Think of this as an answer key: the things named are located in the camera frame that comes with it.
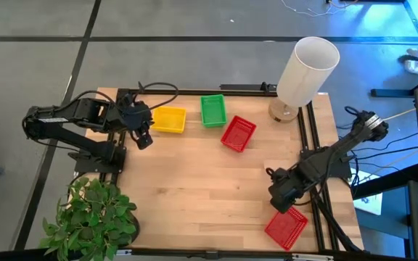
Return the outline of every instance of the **wooden table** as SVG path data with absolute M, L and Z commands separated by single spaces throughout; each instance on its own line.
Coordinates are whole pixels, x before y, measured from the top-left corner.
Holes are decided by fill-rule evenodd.
M 113 99 L 116 88 L 99 88 Z M 142 95 L 148 105 L 169 95 Z M 182 134 L 151 130 L 154 144 L 138 150 L 127 136 L 127 156 L 118 186 L 138 206 L 134 212 L 141 233 L 132 247 L 148 249 L 199 249 L 232 251 L 284 251 L 263 230 L 276 214 L 269 204 L 271 185 L 265 168 L 289 168 L 302 148 L 298 120 L 277 123 L 269 117 L 271 97 L 226 96 L 229 120 L 239 115 L 257 125 L 243 153 L 225 147 L 225 128 L 205 128 L 201 123 L 200 97 L 180 95 L 169 106 L 187 109 Z M 322 146 L 337 140 L 327 94 L 313 100 Z M 96 141 L 106 135 L 87 131 Z M 97 178 L 97 174 L 88 174 Z M 328 181 L 333 214 L 353 243 L 363 248 L 349 188 L 343 181 Z M 305 195 L 298 202 L 309 200 Z M 311 205 L 296 207 L 308 225 L 291 251 L 317 252 Z M 327 222 L 322 217 L 326 248 L 330 249 Z

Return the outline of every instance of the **green leaves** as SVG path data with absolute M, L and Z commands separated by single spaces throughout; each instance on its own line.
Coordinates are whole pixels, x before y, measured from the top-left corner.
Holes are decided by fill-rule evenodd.
M 81 261 L 112 260 L 118 247 L 130 244 L 136 233 L 131 214 L 136 205 L 119 188 L 97 179 L 81 177 L 68 188 L 69 202 L 59 200 L 56 205 L 56 223 L 43 219 L 47 237 L 40 240 L 40 247 L 48 248 L 46 254 L 55 253 L 59 261 L 67 260 L 69 251 L 81 252 Z

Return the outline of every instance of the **plastic basket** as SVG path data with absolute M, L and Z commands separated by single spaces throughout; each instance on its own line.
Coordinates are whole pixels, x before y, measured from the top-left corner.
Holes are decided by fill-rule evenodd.
M 152 118 L 155 123 L 151 125 L 151 129 L 169 133 L 183 133 L 186 117 L 187 111 L 183 108 L 158 107 L 154 109 Z
M 247 120 L 235 116 L 231 120 L 229 127 L 222 136 L 222 143 L 237 152 L 243 152 L 248 141 L 254 133 L 256 125 Z
M 201 118 L 206 128 L 226 124 L 224 95 L 201 96 Z

